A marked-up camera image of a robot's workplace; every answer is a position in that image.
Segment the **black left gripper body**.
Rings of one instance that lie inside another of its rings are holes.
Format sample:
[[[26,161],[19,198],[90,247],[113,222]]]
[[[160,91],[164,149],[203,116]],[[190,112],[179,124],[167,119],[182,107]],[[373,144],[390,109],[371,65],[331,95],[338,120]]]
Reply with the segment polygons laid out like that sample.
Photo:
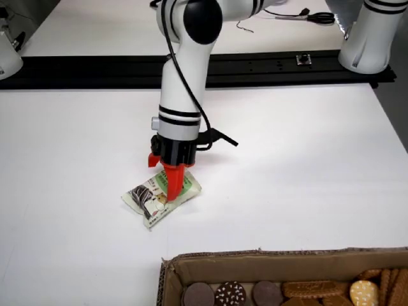
[[[177,166],[195,163],[197,144],[194,141],[179,141],[154,135],[150,140],[151,152],[161,156],[160,162]]]

